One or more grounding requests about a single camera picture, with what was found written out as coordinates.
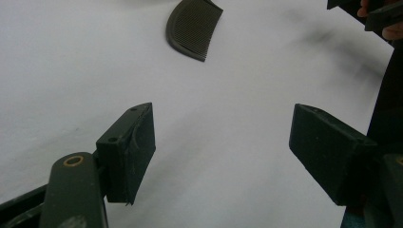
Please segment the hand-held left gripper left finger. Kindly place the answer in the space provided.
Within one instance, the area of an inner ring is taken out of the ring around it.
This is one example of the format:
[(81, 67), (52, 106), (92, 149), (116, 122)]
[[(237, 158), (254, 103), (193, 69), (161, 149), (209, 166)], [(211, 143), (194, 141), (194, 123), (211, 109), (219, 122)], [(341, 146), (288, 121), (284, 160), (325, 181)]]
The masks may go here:
[(152, 103), (130, 107), (96, 142), (109, 202), (133, 204), (156, 151)]

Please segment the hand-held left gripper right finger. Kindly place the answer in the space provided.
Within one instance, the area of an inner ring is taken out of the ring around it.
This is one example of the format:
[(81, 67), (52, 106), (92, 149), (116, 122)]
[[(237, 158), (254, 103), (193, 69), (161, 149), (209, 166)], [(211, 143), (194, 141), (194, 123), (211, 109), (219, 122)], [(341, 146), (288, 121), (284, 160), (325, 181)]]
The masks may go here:
[(289, 147), (337, 205), (357, 205), (377, 143), (324, 110), (294, 107)]

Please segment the dark fine-toothed comb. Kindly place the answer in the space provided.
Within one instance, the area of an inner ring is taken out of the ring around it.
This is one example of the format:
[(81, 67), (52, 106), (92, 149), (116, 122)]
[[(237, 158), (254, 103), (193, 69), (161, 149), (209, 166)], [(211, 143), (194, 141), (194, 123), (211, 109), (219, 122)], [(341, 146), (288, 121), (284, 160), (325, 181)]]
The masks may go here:
[(211, 0), (182, 0), (170, 14), (165, 37), (179, 53), (204, 62), (223, 9)]

